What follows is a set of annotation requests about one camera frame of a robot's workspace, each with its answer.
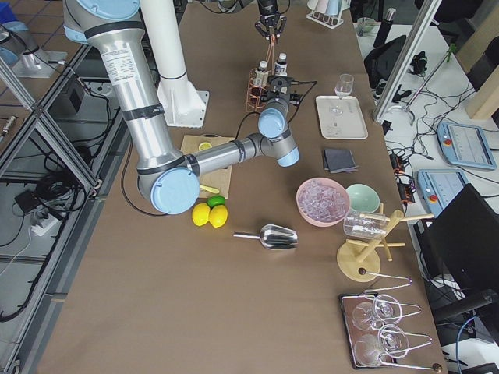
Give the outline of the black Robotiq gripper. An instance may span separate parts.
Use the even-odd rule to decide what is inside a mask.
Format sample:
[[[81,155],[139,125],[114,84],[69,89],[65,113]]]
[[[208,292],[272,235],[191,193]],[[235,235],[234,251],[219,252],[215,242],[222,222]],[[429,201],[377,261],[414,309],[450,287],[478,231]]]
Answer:
[[[298,82],[289,76],[270,76],[267,81],[266,107],[270,107],[273,103],[298,107],[301,104],[302,94],[292,91],[297,84]]]

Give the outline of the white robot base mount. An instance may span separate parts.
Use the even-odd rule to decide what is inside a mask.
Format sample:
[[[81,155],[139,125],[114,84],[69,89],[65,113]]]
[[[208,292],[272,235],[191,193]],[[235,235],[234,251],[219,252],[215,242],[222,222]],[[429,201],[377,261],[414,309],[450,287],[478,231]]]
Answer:
[[[140,9],[160,76],[157,95],[167,124],[202,127],[209,93],[189,81],[173,2],[142,1]]]

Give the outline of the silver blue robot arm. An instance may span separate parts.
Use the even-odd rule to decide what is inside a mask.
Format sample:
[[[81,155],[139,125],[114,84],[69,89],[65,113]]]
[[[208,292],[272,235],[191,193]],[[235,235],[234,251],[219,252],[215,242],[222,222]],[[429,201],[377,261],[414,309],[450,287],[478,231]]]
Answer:
[[[200,194],[199,177],[259,157],[288,167],[299,149],[288,126],[285,76],[271,91],[256,133],[193,154],[177,149],[170,125],[200,127],[208,94],[186,74],[175,8],[170,1],[66,1],[66,36],[99,50],[135,143],[141,195],[169,215],[187,211]]]

